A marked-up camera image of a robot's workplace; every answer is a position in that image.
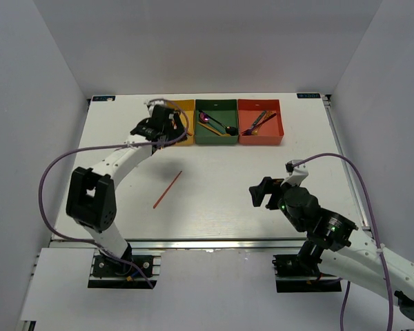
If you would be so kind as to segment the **iridescent pink spoon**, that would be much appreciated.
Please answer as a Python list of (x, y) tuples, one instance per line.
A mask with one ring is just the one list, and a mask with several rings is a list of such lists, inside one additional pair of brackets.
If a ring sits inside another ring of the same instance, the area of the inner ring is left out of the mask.
[(205, 124), (210, 123), (210, 117), (204, 112), (199, 113), (199, 120)]

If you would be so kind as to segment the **ornate gold fork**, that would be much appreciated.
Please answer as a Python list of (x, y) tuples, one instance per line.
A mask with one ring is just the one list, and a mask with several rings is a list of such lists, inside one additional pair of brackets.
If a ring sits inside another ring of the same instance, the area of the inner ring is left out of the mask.
[(269, 120), (271, 120), (276, 114), (274, 112), (267, 113), (264, 118), (255, 126), (252, 131), (252, 135), (258, 135), (259, 129)]

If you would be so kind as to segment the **black spoon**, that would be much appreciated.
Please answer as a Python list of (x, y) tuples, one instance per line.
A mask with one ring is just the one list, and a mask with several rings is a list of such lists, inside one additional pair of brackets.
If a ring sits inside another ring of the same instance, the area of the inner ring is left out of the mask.
[(217, 124), (221, 128), (224, 129), (224, 133), (230, 134), (231, 136), (237, 136), (238, 135), (238, 129), (236, 127), (226, 126), (226, 125), (222, 124), (220, 121), (218, 121), (218, 120), (214, 119), (213, 117), (211, 117), (209, 114), (207, 114), (207, 115), (210, 117), (210, 123), (208, 123), (208, 125), (210, 125), (212, 127), (215, 127), (215, 124)]

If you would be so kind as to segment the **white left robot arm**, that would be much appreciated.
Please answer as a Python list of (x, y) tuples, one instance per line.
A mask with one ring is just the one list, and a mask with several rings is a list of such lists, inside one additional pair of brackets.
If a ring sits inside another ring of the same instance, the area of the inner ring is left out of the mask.
[(90, 168), (74, 169), (66, 201), (66, 214), (90, 234), (118, 275), (130, 271), (132, 258), (115, 225), (116, 189), (141, 162), (186, 139), (188, 131), (181, 120), (186, 114), (171, 101), (155, 99), (147, 107), (149, 117), (130, 131), (121, 147)]

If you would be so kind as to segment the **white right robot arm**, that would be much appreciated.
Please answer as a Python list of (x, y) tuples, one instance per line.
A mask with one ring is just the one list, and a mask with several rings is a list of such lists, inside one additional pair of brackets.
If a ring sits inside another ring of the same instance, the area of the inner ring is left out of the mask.
[(280, 277), (341, 277), (390, 299), (414, 321), (414, 263), (395, 254), (365, 234), (351, 220), (319, 205), (306, 188), (283, 179), (264, 177), (249, 192), (255, 207), (266, 195), (268, 210), (279, 210), (294, 229), (306, 234), (295, 257), (275, 258)]

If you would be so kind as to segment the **yellow container box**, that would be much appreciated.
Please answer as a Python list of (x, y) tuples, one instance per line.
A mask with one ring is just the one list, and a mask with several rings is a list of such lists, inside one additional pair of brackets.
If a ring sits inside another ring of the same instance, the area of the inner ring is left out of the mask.
[(189, 128), (190, 132), (193, 133), (193, 136), (187, 136), (187, 139), (184, 141), (180, 141), (176, 144), (176, 146), (190, 146), (195, 143), (195, 100), (194, 99), (186, 99), (186, 100), (170, 100), (171, 107), (178, 106), (181, 108), (187, 115), (188, 121), (184, 117), (184, 115), (180, 115), (180, 119), (182, 124)]

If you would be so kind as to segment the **red container box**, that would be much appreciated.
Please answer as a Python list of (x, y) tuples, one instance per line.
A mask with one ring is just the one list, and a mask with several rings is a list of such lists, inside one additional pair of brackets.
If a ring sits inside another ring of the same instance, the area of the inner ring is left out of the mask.
[[(267, 121), (259, 129), (258, 135), (242, 135), (242, 132), (249, 129), (253, 121), (264, 110), (267, 113), (274, 112), (276, 117)], [(238, 99), (237, 115), (240, 129), (238, 142), (241, 145), (277, 146), (282, 142), (284, 128), (281, 115), (281, 103), (278, 99)]]

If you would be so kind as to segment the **green container box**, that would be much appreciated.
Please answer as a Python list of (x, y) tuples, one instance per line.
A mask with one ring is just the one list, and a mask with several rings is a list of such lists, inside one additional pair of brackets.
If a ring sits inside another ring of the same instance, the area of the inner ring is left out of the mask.
[(236, 99), (195, 100), (195, 143), (228, 146), (238, 142)]

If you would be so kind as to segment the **left blue corner label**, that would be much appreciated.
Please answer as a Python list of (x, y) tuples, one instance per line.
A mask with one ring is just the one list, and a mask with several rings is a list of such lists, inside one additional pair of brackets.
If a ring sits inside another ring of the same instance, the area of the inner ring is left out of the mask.
[(92, 102), (111, 102), (116, 99), (115, 95), (102, 95), (102, 96), (93, 96)]

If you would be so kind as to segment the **blue corner label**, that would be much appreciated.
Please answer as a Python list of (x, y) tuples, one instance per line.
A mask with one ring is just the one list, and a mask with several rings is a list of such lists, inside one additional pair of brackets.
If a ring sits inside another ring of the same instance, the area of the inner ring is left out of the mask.
[(111, 102), (116, 99), (115, 95), (102, 95), (102, 96), (93, 96), (92, 102)]
[(298, 99), (321, 99), (320, 93), (297, 93)]

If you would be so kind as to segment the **right blue corner label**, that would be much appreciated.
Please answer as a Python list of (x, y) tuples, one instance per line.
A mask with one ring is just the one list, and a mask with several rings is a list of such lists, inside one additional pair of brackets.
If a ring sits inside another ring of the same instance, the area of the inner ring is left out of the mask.
[(320, 93), (297, 93), (298, 99), (321, 99)]

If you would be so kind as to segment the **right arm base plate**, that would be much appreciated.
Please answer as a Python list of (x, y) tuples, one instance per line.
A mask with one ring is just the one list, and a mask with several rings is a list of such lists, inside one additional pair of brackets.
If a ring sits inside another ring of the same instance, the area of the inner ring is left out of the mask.
[(296, 261), (294, 254), (277, 254), (272, 264), (277, 293), (341, 292), (341, 279), (316, 270), (307, 270)]

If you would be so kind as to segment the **aluminium table frame rail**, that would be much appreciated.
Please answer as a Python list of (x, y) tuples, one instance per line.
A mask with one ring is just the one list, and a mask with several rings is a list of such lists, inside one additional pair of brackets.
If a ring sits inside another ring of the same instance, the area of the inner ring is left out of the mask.
[(305, 239), (181, 239), (128, 240), (134, 250), (218, 250), (218, 249), (281, 249), (300, 248)]

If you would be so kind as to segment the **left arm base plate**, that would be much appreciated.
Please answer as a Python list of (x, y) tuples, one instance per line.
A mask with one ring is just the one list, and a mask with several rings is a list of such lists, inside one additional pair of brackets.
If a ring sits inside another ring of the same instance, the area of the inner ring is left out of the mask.
[(140, 272), (131, 265), (111, 261), (103, 254), (93, 257), (88, 278), (90, 289), (152, 290), (159, 276), (161, 257), (146, 254), (134, 254), (132, 262), (144, 273), (152, 286)]

